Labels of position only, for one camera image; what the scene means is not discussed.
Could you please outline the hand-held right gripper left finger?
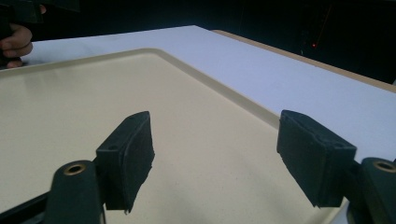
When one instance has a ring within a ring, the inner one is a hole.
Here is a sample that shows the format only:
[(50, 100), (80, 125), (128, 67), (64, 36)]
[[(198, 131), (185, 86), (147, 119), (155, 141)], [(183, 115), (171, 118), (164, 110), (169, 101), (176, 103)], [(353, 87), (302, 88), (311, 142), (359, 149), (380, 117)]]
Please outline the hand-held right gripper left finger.
[(150, 113), (127, 117), (96, 149), (96, 165), (107, 210), (130, 213), (155, 157)]

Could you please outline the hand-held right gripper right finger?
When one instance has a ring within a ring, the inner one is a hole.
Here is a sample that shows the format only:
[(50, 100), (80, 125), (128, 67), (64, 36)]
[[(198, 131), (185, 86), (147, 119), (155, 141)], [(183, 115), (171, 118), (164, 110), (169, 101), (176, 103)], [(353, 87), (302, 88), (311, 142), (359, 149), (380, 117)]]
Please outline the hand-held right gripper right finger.
[(338, 207), (342, 178), (357, 148), (305, 114), (284, 110), (276, 152), (305, 196), (317, 207)]

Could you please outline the beige plastic tray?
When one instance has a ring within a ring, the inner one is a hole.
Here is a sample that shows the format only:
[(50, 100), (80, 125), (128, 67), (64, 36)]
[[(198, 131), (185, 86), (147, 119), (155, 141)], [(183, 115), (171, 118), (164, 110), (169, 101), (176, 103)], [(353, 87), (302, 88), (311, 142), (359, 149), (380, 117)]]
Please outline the beige plastic tray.
[(147, 111), (155, 158), (108, 224), (331, 224), (276, 151), (278, 118), (157, 49), (0, 71), (0, 212)]

